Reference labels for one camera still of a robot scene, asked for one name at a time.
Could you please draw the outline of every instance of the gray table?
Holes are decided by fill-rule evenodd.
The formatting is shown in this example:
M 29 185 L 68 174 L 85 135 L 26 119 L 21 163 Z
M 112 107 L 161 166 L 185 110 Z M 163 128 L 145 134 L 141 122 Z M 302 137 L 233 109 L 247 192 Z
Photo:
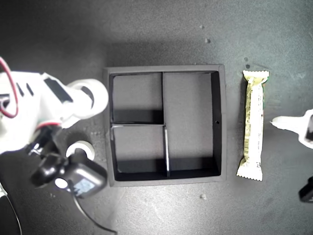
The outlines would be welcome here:
M 313 206 L 300 203 L 297 192 L 313 174 L 313 152 L 269 122 L 313 107 L 312 12 L 311 0 L 11 0 L 0 8 L 0 54 L 13 70 L 45 71 L 65 83 L 101 79 L 104 66 L 224 64 L 227 180 L 106 188 L 83 202 L 86 210 L 122 235 L 312 234 Z M 249 66 L 270 71 L 263 182 L 235 176 L 243 155 L 242 70 Z M 81 121 L 64 136 L 85 133 L 81 139 L 106 165 L 102 118 Z M 0 157 L 0 180 L 24 234 L 104 234 L 66 192 L 32 187 L 28 177 L 38 162 L 23 153 Z

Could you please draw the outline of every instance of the black wire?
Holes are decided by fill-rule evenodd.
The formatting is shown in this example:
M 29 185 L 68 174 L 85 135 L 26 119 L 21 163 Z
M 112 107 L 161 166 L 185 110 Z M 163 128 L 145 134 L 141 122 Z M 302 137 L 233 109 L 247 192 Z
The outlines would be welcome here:
M 103 227 L 102 225 L 100 225 L 99 223 L 97 223 L 93 218 L 90 217 L 90 215 L 88 215 L 86 213 L 86 211 L 82 208 L 81 204 L 79 203 L 79 199 L 77 198 L 75 192 L 74 192 L 74 185 L 73 185 L 73 182 L 72 181 L 69 181 L 68 182 L 68 186 L 69 186 L 69 190 L 70 190 L 70 193 L 72 194 L 72 197 L 73 197 L 73 200 L 75 202 L 75 205 L 77 206 L 78 210 L 86 217 L 88 218 L 89 220 L 91 220 L 92 223 L 94 223 L 94 225 L 104 231 L 107 231 L 107 232 L 110 232 L 110 233 L 113 233 L 115 235 L 117 235 L 117 231 L 114 231 L 114 230 L 111 230 L 111 229 L 108 229 L 106 227 Z

